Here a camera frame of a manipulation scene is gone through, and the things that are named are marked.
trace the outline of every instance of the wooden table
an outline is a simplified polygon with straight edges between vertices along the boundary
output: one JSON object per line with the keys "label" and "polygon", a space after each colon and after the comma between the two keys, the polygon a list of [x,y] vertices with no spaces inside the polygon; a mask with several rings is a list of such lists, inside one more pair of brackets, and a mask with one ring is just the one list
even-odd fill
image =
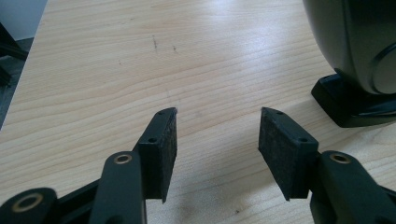
{"label": "wooden table", "polygon": [[177,161],[148,223],[313,222],[257,150],[262,106],[396,189],[396,125],[336,126],[310,94],[331,73],[301,0],[49,0],[0,132],[0,203],[93,181],[170,106]]}

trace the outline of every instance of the black plastic bracket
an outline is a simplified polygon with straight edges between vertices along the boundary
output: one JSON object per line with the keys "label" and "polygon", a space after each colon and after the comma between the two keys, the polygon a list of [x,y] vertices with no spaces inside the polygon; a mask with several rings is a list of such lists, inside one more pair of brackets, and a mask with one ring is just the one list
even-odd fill
{"label": "black plastic bracket", "polygon": [[106,160],[102,177],[58,199],[29,189],[0,207],[1,224],[146,223],[146,199],[166,201],[177,156],[177,110],[153,117],[133,151]]}
{"label": "black plastic bracket", "polygon": [[353,157],[318,153],[318,141],[288,115],[262,109],[259,151],[286,200],[312,191],[316,223],[396,223],[396,193]]}
{"label": "black plastic bracket", "polygon": [[321,78],[311,93],[330,118],[342,128],[396,120],[396,94],[367,93],[346,83],[338,74]]}

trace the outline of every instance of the black rubber pad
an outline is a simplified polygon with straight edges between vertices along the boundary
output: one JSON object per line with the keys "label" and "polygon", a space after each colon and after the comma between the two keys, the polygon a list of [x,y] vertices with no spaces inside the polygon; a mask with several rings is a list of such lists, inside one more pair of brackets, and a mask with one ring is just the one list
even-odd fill
{"label": "black rubber pad", "polygon": [[134,149],[140,155],[146,199],[166,201],[177,156],[176,114],[173,107],[158,112]]}
{"label": "black rubber pad", "polygon": [[286,200],[307,197],[307,165],[318,155],[314,137],[283,112],[263,107],[259,151]]}

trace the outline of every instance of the small hole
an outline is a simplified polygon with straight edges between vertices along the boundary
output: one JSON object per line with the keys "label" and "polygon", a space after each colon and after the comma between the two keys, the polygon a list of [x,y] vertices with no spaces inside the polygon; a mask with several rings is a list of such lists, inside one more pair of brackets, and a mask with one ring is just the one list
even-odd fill
{"label": "small hole", "polygon": [[24,196],[23,198],[17,200],[12,205],[12,211],[15,213],[21,213],[29,211],[30,209],[38,206],[41,201],[43,201],[43,195],[40,193],[32,193]]}
{"label": "small hole", "polygon": [[157,142],[157,138],[149,138],[148,141],[150,143],[155,143],[155,142]]}
{"label": "small hole", "polygon": [[333,153],[332,155],[330,155],[330,158],[338,163],[343,163],[343,164],[350,163],[350,159],[348,157],[339,153]]}
{"label": "small hole", "polygon": [[124,163],[127,163],[128,161],[131,161],[131,160],[132,160],[132,156],[125,155],[125,154],[119,155],[118,157],[114,158],[114,162],[116,164],[124,164]]}

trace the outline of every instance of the black device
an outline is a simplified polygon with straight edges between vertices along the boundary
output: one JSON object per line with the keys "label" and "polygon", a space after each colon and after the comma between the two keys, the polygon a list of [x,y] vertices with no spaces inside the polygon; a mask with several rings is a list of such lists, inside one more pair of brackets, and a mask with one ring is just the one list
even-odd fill
{"label": "black device", "polygon": [[396,1],[304,0],[318,46],[335,75],[312,94],[340,127],[396,120]]}
{"label": "black device", "polygon": [[133,151],[110,156],[100,179],[58,199],[29,189],[0,207],[1,224],[147,223],[146,199],[166,201],[177,156],[175,108],[158,112]]}
{"label": "black device", "polygon": [[259,151],[287,201],[312,191],[315,223],[396,223],[395,191],[346,153],[320,154],[318,141],[283,112],[262,109]]}

